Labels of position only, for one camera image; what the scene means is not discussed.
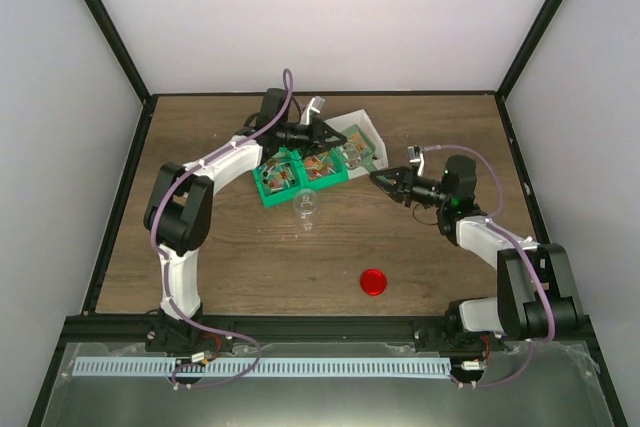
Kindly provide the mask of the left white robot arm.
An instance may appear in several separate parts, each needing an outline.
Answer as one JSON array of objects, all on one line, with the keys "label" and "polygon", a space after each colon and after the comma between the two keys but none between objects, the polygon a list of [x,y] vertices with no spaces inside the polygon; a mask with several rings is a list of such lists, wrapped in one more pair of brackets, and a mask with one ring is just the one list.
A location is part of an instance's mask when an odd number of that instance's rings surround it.
[{"label": "left white robot arm", "polygon": [[175,319],[168,335],[181,350],[194,350],[204,339],[205,328],[194,319],[202,305],[197,288],[197,261],[210,231],[214,196],[282,148],[297,150],[307,157],[347,141],[319,118],[321,98],[311,99],[298,123],[288,120],[292,100],[289,89],[268,89],[260,110],[250,115],[226,144],[186,164],[167,162],[157,174],[143,225],[161,263],[160,308]]}]

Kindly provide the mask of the clear plastic jar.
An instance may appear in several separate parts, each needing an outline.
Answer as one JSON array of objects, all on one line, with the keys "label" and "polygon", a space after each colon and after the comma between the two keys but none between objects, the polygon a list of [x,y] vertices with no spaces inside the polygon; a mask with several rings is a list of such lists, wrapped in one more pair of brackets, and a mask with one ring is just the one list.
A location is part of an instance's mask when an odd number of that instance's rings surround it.
[{"label": "clear plastic jar", "polygon": [[314,230],[320,219],[320,198],[317,192],[303,188],[292,199],[292,208],[302,232]]}]

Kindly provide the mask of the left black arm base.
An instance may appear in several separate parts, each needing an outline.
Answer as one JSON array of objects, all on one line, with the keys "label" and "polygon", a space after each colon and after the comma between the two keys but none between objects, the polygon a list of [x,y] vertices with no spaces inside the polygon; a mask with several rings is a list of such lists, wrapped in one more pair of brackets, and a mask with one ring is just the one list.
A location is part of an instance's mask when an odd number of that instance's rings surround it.
[{"label": "left black arm base", "polygon": [[161,309],[148,315],[147,352],[186,356],[201,351],[229,352],[233,346],[233,340],[177,320]]}]

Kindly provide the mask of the green plastic scoop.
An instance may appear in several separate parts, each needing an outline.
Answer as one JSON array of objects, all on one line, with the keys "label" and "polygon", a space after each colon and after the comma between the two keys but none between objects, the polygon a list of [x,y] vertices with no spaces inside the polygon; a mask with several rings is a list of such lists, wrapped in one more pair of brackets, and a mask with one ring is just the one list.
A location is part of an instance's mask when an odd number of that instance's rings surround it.
[{"label": "green plastic scoop", "polygon": [[368,172],[376,171],[374,161],[377,159],[375,144],[364,134],[357,125],[346,128],[342,134],[347,138],[347,142],[340,146],[340,152],[345,167],[350,170],[364,168]]}]

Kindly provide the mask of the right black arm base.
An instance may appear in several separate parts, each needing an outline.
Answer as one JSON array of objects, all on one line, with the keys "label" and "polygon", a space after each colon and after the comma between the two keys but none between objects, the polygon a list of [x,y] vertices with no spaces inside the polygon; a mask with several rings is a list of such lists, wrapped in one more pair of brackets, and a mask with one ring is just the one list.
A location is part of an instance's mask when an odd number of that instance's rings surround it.
[{"label": "right black arm base", "polygon": [[419,317],[411,324],[417,350],[430,352],[475,351],[486,348],[483,337],[494,336],[490,331],[465,330],[461,314],[462,300],[452,301],[441,316]]}]

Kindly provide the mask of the green double candy bin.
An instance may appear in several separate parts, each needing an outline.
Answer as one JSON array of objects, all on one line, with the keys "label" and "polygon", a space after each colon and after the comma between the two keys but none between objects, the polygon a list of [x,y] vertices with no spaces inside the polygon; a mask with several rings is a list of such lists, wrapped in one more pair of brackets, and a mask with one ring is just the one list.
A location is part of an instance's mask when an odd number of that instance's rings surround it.
[{"label": "green double candy bin", "polygon": [[334,150],[302,157],[281,147],[252,174],[266,208],[291,201],[302,189],[320,191],[349,180],[344,162]]}]

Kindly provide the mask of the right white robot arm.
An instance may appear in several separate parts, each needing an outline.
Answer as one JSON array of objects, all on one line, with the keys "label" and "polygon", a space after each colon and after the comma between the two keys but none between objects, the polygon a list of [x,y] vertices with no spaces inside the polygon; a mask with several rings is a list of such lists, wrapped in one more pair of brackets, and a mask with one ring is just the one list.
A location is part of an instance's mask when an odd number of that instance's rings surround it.
[{"label": "right white robot arm", "polygon": [[440,179],[424,177],[422,167],[422,160],[415,159],[409,167],[373,171],[370,179],[397,203],[435,208],[440,234],[496,271],[495,296],[449,305],[447,343],[465,350],[480,333],[550,341],[579,331],[585,314],[565,248],[517,236],[486,215],[475,198],[473,159],[449,157]]}]

